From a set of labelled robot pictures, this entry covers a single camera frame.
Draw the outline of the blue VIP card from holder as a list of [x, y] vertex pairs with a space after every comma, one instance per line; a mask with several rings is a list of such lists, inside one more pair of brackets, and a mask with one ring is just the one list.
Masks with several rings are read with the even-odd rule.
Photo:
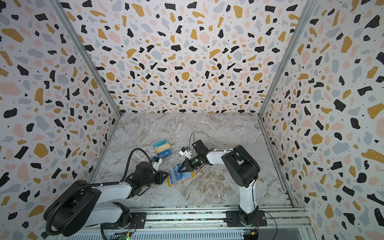
[[179, 182], [182, 182], [182, 181], [187, 180], [187, 179], [192, 177], [191, 173], [179, 174], [178, 173], [179, 168], [180, 168], [180, 164], [177, 164], [168, 171], [169, 183], [171, 186], [178, 184]]

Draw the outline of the yellow leather card holder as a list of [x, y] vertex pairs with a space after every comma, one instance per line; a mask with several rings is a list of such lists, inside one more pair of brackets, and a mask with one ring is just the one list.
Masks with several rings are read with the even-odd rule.
[[187, 172], [187, 173], [178, 173], [177, 170], [171, 169], [168, 170], [168, 186], [172, 187], [174, 185], [177, 185], [185, 180], [193, 179], [195, 177], [193, 172]]

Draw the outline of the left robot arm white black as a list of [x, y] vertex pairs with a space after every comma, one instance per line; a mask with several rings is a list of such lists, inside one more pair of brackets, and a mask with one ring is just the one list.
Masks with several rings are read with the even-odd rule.
[[120, 201], [143, 195], [152, 185], [162, 185], [169, 173], [157, 162], [141, 162], [120, 182], [92, 183], [78, 180], [45, 211], [46, 233], [69, 237], [84, 227], [110, 225], [118, 229], [142, 227], [145, 214], [135, 216]]

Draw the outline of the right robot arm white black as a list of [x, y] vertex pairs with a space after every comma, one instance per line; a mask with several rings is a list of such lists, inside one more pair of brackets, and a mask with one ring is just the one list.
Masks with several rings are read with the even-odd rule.
[[233, 181], [239, 186], [240, 211], [245, 215], [255, 213], [258, 209], [255, 185], [261, 168], [246, 149], [237, 145], [228, 150], [210, 150], [201, 140], [194, 142], [192, 147], [196, 155], [186, 158], [179, 167], [178, 173], [193, 172], [205, 165], [224, 165]]

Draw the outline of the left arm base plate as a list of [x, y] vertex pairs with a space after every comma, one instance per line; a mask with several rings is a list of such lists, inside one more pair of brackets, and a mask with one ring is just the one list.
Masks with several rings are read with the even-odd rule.
[[146, 223], [147, 213], [123, 213], [116, 223], [103, 224], [104, 230], [138, 230], [143, 229]]

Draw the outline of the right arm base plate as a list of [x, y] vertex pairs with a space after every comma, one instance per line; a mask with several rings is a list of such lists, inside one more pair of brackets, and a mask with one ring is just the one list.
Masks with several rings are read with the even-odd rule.
[[254, 210], [251, 214], [243, 211], [227, 211], [224, 222], [228, 227], [266, 227], [267, 220], [265, 212], [262, 210]]

